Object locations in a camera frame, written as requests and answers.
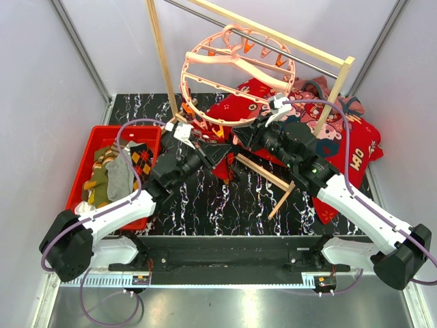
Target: metal floor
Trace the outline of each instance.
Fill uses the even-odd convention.
[[[339,289],[352,283],[339,277]],[[85,306],[92,308],[113,288],[86,288]],[[375,276],[364,276],[350,293],[336,297],[313,296],[308,290],[149,289],[141,293],[145,311],[127,327],[282,328],[282,327],[413,327],[402,292]],[[91,311],[108,324],[130,316],[135,301],[119,295]],[[79,289],[61,287],[49,327],[91,328],[82,314]]]

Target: gray fabric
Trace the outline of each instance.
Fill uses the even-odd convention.
[[[128,159],[130,159],[130,153],[127,151],[128,145],[123,149],[123,153]],[[134,186],[134,174],[129,169],[120,154],[114,161],[108,163],[106,168],[108,170],[109,200],[115,202],[132,193]]]

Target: white wall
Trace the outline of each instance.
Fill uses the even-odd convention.
[[[144,0],[62,1],[110,93],[165,92]],[[179,2],[206,13],[187,1]],[[273,0],[271,3],[274,5],[266,5],[268,1],[264,0],[211,2],[340,58],[345,59],[349,55],[355,57],[356,61],[343,89],[347,91],[395,0]],[[169,52],[171,77],[175,89],[179,90],[185,52],[220,29],[163,0],[155,0],[155,3],[165,48]],[[212,13],[207,15],[230,23]],[[337,72],[335,68],[314,59],[311,62]],[[245,81],[243,74],[228,70],[223,73],[221,69],[208,67],[208,72],[216,78],[222,76],[220,82],[229,85]],[[304,66],[298,66],[297,73],[301,77],[320,75]],[[196,85],[192,91],[208,90],[204,85]]]
[[[385,156],[372,165],[387,210],[434,233],[437,254],[437,2],[410,1],[358,96],[382,134]],[[427,261],[419,277],[437,279]],[[423,287],[437,324],[437,287]]]
[[[0,1],[0,72],[0,325],[29,327],[38,246],[104,102],[49,1]]]

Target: red cloth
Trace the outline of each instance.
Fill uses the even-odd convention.
[[[326,94],[330,92],[327,87],[326,79],[324,77],[318,78],[318,82],[323,98],[327,98]],[[289,99],[319,99],[318,91],[312,85],[307,85],[302,91],[296,86],[302,87],[306,81],[298,80],[290,95]],[[275,90],[270,89],[267,85],[251,79],[242,85],[238,86],[239,90],[248,92],[254,96],[261,98],[270,98],[276,93]],[[336,104],[341,108],[340,100],[347,103],[350,98],[344,99],[338,97]],[[282,119],[284,124],[290,122],[302,122],[307,124],[311,130],[315,128],[317,121],[322,113],[324,105],[321,104],[296,104],[287,116]],[[238,121],[241,118],[252,118],[268,113],[270,109],[266,105],[255,104],[249,99],[243,97],[229,95],[226,99],[218,105],[214,105],[208,111],[208,116],[211,118],[220,118],[227,121]],[[349,106],[349,114],[347,114],[348,125],[350,127],[350,156],[349,156],[349,179],[355,187],[360,187],[367,166],[369,162],[375,161],[383,156],[383,152],[379,147],[381,136],[374,126],[364,120],[360,115],[364,113],[364,108],[358,101],[352,102]],[[341,173],[344,173],[344,158],[346,156],[346,130],[343,119],[338,113],[332,113],[328,116],[326,123],[318,135],[317,153],[323,156],[326,160],[332,163]],[[228,139],[231,134],[231,128],[224,126],[225,138]],[[282,165],[282,163],[270,155],[266,150],[259,150],[255,152],[257,156]],[[222,162],[213,172],[219,178],[224,180],[228,176],[227,163]],[[338,213],[334,208],[313,198],[315,211],[323,223],[330,222]]]

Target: black marble table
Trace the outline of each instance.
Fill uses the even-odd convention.
[[[198,108],[208,109],[224,99],[224,94],[193,94]],[[178,106],[181,98],[177,95]],[[167,94],[118,94],[109,124],[121,125],[136,118],[154,118],[163,122],[171,118]],[[182,143],[170,141],[164,151],[184,156]],[[248,157],[270,172],[290,181],[287,170],[257,156]],[[337,215],[324,225],[315,213],[313,202],[298,189],[288,197],[272,220],[268,214],[284,192],[237,162],[240,182],[226,185],[207,169],[199,170],[181,187],[168,208],[149,219],[142,235],[319,235],[363,234],[344,216]],[[371,197],[365,178],[360,190]]]

